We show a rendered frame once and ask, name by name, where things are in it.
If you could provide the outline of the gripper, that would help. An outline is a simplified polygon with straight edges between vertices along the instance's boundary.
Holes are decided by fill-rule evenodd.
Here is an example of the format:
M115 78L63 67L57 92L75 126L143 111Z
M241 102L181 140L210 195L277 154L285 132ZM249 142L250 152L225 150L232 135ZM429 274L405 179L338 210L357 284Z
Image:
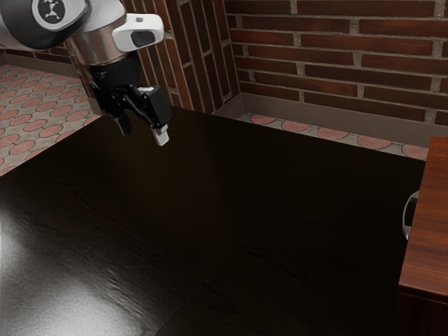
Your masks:
M87 67L92 79L92 89L103 113L112 116L121 133L132 133L129 116L116 102L121 92L130 110L133 111L152 129L157 145L163 146L169 141L168 123L172 111L161 87L141 86L141 63L136 52L130 52L117 62Z

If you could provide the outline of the brown wooden drawer cabinet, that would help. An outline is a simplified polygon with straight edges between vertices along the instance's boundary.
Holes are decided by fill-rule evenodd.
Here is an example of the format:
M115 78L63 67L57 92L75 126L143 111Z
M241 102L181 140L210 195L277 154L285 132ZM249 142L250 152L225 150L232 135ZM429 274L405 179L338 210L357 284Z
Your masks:
M448 137L433 137L407 240L396 336L448 336Z

